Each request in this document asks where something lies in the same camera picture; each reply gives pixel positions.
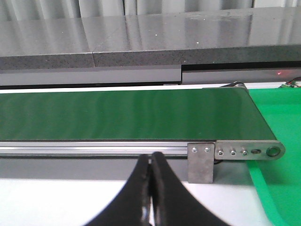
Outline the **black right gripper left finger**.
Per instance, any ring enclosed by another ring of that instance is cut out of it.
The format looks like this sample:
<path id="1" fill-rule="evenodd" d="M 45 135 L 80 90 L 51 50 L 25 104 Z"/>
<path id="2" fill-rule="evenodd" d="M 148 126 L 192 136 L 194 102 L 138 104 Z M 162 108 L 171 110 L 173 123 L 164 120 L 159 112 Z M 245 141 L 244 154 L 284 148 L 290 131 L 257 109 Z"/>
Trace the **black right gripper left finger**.
<path id="1" fill-rule="evenodd" d="M 102 212 L 88 226 L 149 226 L 149 158 L 142 154 L 127 182 Z"/>

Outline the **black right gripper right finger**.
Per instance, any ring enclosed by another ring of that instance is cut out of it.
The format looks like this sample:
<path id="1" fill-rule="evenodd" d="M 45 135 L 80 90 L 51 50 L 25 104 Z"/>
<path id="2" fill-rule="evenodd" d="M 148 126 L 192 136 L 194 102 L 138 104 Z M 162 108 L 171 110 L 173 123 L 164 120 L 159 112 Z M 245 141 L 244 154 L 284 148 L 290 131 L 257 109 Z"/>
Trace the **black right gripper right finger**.
<path id="1" fill-rule="evenodd" d="M 185 188 L 161 152 L 151 156 L 152 197 L 157 226 L 227 226 Z"/>

